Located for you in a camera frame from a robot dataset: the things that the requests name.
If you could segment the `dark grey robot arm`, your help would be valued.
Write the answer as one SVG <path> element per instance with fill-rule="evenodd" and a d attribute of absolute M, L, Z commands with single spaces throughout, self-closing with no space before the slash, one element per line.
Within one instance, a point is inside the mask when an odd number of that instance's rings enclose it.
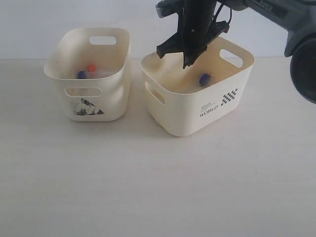
<path fill-rule="evenodd" d="M 183 67 L 195 63 L 208 45 L 227 33 L 230 20 L 218 21 L 222 8 L 230 12 L 251 8 L 288 32 L 284 56 L 290 57 L 290 76 L 298 93 L 316 102 L 316 2 L 314 0 L 161 0 L 159 18 L 177 14 L 177 31 L 156 47 L 159 58 L 182 53 Z"/>

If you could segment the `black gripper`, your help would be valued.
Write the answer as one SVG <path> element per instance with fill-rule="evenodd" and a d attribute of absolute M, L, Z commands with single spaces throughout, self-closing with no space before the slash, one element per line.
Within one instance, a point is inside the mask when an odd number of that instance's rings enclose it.
<path fill-rule="evenodd" d="M 158 57 L 183 52 L 183 69 L 192 66 L 208 44 L 229 29 L 229 21 L 217 21 L 224 4 L 216 5 L 216 0 L 184 0 L 180 30 L 156 47 Z"/>

